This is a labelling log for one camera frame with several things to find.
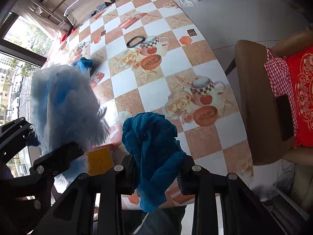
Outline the brown chair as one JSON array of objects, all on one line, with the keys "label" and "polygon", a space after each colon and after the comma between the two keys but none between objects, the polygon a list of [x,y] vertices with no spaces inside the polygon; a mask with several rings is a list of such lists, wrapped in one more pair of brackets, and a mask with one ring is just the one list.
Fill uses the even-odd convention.
[{"label": "brown chair", "polygon": [[[312,31],[293,34],[269,48],[275,56],[293,56],[312,47]],[[240,40],[227,73],[237,70],[241,94],[241,115],[254,165],[268,165],[279,159],[312,165],[312,147],[294,146],[291,108],[286,94],[274,97],[264,68],[266,46]]]}]

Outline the red gingham cloth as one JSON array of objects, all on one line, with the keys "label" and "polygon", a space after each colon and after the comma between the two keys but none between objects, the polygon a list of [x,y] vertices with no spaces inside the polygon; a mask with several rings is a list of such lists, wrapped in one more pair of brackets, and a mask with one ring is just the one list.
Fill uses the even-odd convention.
[{"label": "red gingham cloth", "polygon": [[291,74],[288,65],[283,58],[275,56],[274,53],[266,47],[266,62],[264,63],[264,68],[268,75],[273,96],[275,98],[284,94],[288,96],[291,108],[293,135],[295,136],[298,131],[298,122],[296,103],[292,91]]}]

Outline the red embroidered cushion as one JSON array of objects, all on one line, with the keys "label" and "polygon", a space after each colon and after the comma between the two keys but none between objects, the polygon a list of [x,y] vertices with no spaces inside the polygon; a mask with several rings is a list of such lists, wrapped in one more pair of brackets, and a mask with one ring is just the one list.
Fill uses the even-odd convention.
[{"label": "red embroidered cushion", "polygon": [[294,146],[312,147],[312,47],[286,59],[289,67],[298,129]]}]

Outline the blue cloth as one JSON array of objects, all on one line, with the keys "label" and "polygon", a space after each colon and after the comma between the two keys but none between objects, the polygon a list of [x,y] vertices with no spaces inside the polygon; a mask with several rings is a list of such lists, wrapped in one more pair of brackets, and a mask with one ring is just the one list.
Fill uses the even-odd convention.
[{"label": "blue cloth", "polygon": [[167,201],[165,192],[187,157],[177,136],[176,126],[153,112],[127,118],[122,126],[122,143],[139,171],[136,187],[145,212],[152,213]]},{"label": "blue cloth", "polygon": [[82,57],[78,61],[73,62],[72,66],[79,69],[83,74],[90,76],[91,69],[93,68],[93,61]]}]

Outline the checkered patterned tablecloth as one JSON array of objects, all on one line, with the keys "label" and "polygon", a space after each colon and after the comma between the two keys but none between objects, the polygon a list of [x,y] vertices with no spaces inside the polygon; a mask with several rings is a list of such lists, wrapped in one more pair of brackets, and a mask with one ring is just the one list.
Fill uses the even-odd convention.
[{"label": "checkered patterned tablecloth", "polygon": [[235,95],[209,44],[173,0],[120,0],[87,19],[50,51],[46,67],[85,57],[96,66],[93,91],[110,127],[108,142],[121,158],[125,119],[165,115],[181,148],[211,173],[254,171]]}]

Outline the pink patterned cardboard box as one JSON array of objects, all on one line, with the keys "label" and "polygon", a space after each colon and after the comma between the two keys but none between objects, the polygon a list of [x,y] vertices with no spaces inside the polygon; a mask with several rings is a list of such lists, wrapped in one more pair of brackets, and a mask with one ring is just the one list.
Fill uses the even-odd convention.
[{"label": "pink patterned cardboard box", "polygon": [[104,174],[107,170],[115,165],[118,165],[118,160],[115,155],[116,147],[112,144],[105,144],[94,147],[91,151],[86,152],[88,175],[96,176]]}]

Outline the light blue fluffy scrunchie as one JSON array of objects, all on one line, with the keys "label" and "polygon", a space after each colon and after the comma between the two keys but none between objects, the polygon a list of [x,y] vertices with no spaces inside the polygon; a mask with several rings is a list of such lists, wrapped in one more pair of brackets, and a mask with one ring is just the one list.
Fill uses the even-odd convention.
[{"label": "light blue fluffy scrunchie", "polygon": [[109,135],[106,108],[100,106],[88,72],[69,65],[37,70],[30,90],[34,136],[29,145],[40,146],[42,155],[70,142],[84,152],[105,143]]}]

